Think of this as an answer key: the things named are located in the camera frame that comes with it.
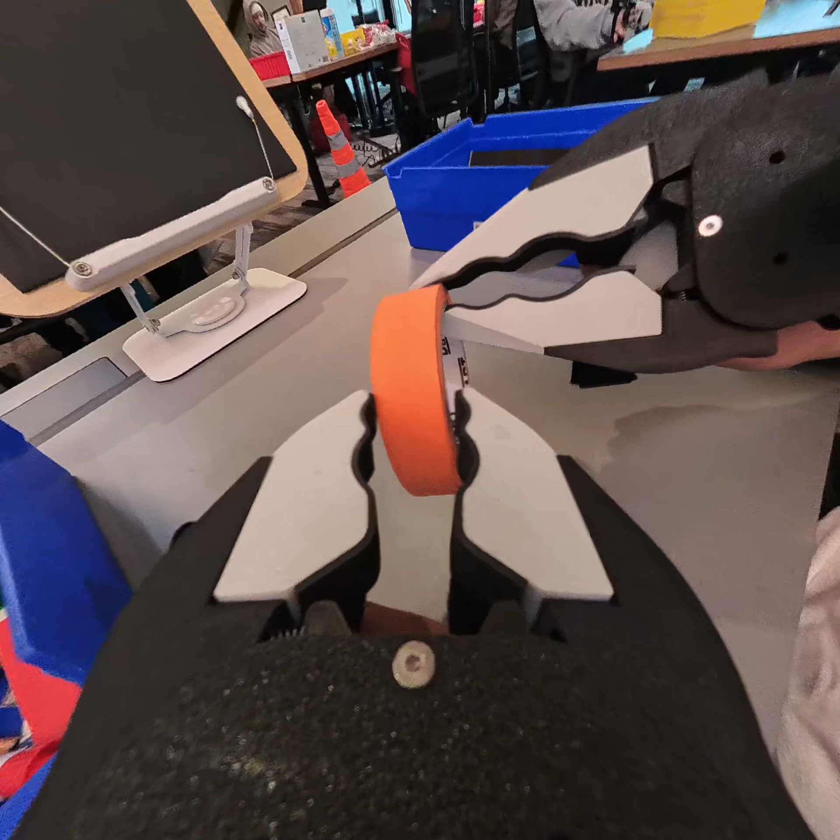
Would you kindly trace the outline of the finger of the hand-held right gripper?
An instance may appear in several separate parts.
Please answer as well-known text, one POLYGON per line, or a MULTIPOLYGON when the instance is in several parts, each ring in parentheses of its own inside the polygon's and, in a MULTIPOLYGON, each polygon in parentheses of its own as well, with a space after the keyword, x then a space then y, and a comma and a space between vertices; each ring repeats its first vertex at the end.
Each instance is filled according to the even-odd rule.
POLYGON ((453 305, 442 317, 442 332, 451 339, 540 355, 662 331, 661 297, 629 269, 597 272, 554 297, 510 294, 483 307, 453 305))
POLYGON ((663 291, 678 269, 676 223, 642 145, 515 195, 425 269, 411 291, 567 292, 599 272, 629 269, 663 291))

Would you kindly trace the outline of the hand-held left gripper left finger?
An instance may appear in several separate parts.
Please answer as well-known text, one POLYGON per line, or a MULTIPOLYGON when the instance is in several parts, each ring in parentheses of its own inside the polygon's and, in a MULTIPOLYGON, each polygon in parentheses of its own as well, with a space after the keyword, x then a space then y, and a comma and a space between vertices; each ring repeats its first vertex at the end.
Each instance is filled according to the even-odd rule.
POLYGON ((372 394, 357 391, 314 417, 270 458, 213 591, 221 603, 283 602, 301 624, 335 602, 352 630, 381 569, 372 394))

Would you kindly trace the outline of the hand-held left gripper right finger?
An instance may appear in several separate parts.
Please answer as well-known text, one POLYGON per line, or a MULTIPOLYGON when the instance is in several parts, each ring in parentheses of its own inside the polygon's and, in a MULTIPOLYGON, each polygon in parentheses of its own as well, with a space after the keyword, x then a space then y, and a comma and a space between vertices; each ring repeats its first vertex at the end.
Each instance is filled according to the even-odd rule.
POLYGON ((612 606, 613 583, 553 447, 475 388, 455 402, 450 633, 478 634, 504 604, 528 630, 545 627, 558 604, 612 606))

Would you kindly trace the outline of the blue plastic bin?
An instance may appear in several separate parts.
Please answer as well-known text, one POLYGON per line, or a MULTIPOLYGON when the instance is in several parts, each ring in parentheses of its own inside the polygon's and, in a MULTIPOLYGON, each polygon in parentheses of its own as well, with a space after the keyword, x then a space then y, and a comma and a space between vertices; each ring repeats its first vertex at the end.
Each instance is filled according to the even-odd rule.
MULTIPOLYGON (((132 590, 75 477, 1 423, 2 610, 24 662, 84 686, 132 590)), ((33 744, 2 670, 2 754, 33 744)), ((2 803, 11 838, 56 754, 2 803)))
POLYGON ((395 205, 415 249, 446 251, 527 189, 544 170, 469 167, 471 151, 571 149, 654 98, 470 119, 421 143, 385 166, 395 205))

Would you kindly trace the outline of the orange tape roll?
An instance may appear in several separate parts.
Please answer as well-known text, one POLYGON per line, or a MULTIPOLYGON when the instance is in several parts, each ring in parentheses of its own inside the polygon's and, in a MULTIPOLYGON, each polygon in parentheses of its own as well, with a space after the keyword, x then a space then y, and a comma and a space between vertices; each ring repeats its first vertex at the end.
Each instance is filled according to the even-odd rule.
POLYGON ((440 285, 384 297, 371 330, 371 386, 385 451, 415 497, 454 495, 455 395, 469 383, 463 341, 445 332, 440 285))

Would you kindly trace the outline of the person's right hand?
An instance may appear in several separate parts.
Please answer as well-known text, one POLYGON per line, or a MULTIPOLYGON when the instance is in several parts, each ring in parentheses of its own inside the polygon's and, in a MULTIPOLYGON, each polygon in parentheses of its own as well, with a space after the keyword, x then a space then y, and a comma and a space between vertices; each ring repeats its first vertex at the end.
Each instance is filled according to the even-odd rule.
POLYGON ((839 357, 839 330, 817 322, 788 327, 775 334, 776 351, 762 358, 737 358, 717 366, 735 371, 784 371, 810 362, 839 357))

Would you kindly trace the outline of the wooden desk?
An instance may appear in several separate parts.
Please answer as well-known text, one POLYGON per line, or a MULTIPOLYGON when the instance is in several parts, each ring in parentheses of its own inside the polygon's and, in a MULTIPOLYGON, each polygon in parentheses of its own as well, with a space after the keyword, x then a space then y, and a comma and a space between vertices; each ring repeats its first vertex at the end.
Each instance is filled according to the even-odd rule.
POLYGON ((305 158, 305 175, 311 183, 316 194, 315 199, 305 202, 307 207, 316 207, 319 211, 327 209, 336 202, 331 198, 327 186, 324 184, 319 164, 308 136, 308 130, 304 122, 304 114, 301 99, 301 85, 305 82, 330 84, 331 82, 346 80, 365 71, 374 71, 376 62, 385 64, 390 72, 393 68, 399 70, 396 62, 388 65, 388 59, 395 59, 397 56, 398 44, 392 43, 375 48, 365 49, 354 56, 332 60, 329 63, 303 71, 297 74, 282 77, 273 77, 262 80, 264 87, 270 92, 273 99, 279 100, 287 108, 290 127, 299 141, 305 158))
POLYGON ((692 60, 756 56, 792 49, 833 46, 839 28, 831 27, 766 37, 747 37, 745 30, 732 30, 709 38, 656 38, 641 34, 597 61, 598 71, 633 70, 672 65, 692 60))

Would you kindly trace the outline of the yellow bin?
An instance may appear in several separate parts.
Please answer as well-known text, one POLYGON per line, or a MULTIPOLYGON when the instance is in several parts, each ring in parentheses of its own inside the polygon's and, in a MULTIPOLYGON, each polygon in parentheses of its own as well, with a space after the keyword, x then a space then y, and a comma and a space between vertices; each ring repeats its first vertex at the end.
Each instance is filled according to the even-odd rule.
POLYGON ((656 1, 649 27, 655 38, 705 38, 755 25, 765 4, 765 1, 656 1))

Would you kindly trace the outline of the black chair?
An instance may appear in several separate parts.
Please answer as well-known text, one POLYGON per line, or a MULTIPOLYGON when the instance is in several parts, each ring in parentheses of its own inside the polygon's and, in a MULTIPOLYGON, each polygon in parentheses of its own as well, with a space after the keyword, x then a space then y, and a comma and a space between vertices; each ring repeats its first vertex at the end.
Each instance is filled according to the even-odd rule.
POLYGON ((411 50, 415 99, 426 119, 477 104, 473 1, 413 1, 411 50))

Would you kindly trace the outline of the orange traffic cone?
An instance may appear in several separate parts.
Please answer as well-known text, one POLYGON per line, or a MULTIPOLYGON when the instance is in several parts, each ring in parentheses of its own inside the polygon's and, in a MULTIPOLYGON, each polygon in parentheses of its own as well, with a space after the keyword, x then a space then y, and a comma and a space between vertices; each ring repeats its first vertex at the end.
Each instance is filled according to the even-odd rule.
POLYGON ((343 195, 345 198, 350 198, 370 186, 371 180, 356 158, 341 123, 325 100, 318 100, 317 112, 325 137, 329 142, 343 195))

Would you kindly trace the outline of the white cardboard box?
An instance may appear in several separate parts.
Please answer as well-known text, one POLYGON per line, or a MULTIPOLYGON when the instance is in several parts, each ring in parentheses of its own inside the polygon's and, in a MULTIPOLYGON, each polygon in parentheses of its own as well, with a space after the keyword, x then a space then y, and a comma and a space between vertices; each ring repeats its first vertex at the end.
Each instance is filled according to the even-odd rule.
POLYGON ((277 13, 274 19, 293 76, 329 63, 327 42, 318 11, 295 15, 277 13))

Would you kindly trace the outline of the black wooden book stand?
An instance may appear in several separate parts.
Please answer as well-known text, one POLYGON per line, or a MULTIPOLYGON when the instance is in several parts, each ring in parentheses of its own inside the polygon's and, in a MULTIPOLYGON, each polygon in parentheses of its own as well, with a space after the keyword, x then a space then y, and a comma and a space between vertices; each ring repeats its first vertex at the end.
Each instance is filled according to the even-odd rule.
POLYGON ((211 2, 2 2, 1 53, 2 314, 119 288, 142 323, 123 351, 169 382, 303 297, 249 244, 306 156, 211 2), (231 231, 232 279, 142 310, 133 281, 231 231))

